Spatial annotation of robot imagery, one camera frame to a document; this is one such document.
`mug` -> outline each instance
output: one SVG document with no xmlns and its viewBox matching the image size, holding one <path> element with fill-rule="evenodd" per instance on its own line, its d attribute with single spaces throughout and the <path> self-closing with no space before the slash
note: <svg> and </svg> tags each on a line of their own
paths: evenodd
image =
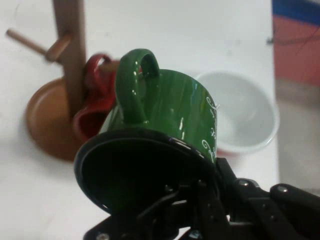
<svg viewBox="0 0 320 240">
<path fill-rule="evenodd" d="M 88 95 L 72 121 L 73 131 L 84 142 L 97 135 L 116 102 L 116 71 L 101 70 L 101 61 L 103 64 L 112 62 L 109 56 L 99 53 L 86 63 L 84 84 Z"/>
<path fill-rule="evenodd" d="M 140 65 L 142 73 L 138 74 Z M 135 49 L 120 61 L 115 92 L 117 107 L 100 133 L 124 128 L 155 130 L 195 147 L 215 162 L 217 109 L 195 79 L 159 69 L 151 51 Z"/>
<path fill-rule="evenodd" d="M 215 182 L 217 111 L 199 82 L 135 49 L 120 60 L 115 93 L 100 134 L 75 158 L 77 182 L 96 205 L 144 209 L 166 185 Z"/>
</svg>

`wooden base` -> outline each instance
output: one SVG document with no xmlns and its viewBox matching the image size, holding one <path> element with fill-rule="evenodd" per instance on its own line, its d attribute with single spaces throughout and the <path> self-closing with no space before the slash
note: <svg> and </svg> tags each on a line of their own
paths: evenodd
<svg viewBox="0 0 320 240">
<path fill-rule="evenodd" d="M 83 144 L 72 130 L 65 81 L 60 78 L 41 87 L 26 108 L 31 137 L 48 154 L 73 161 Z"/>
</svg>

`red mug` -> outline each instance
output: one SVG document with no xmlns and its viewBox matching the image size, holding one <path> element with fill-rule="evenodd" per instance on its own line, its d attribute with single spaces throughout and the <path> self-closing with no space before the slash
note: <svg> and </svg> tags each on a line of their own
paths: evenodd
<svg viewBox="0 0 320 240">
<path fill-rule="evenodd" d="M 83 141 L 98 134 L 116 102 L 116 71 L 102 71 L 101 61 L 112 62 L 106 54 L 95 54 L 86 63 L 84 84 L 88 94 L 83 108 L 72 121 L 75 134 Z"/>
</svg>

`floor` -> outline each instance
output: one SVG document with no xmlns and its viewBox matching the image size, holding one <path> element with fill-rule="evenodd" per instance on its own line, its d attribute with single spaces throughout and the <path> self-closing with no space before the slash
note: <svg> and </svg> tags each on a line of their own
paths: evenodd
<svg viewBox="0 0 320 240">
<path fill-rule="evenodd" d="M 276 81 L 280 181 L 320 195 L 320 87 Z"/>
</svg>

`wooden post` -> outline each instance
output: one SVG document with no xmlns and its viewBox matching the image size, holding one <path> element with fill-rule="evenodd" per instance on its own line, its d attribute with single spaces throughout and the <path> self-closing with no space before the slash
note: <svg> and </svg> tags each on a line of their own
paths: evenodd
<svg viewBox="0 0 320 240">
<path fill-rule="evenodd" d="M 71 33 L 72 40 L 61 53 L 70 116 L 82 107 L 86 65 L 84 0 L 53 0 L 58 38 Z"/>
</svg>

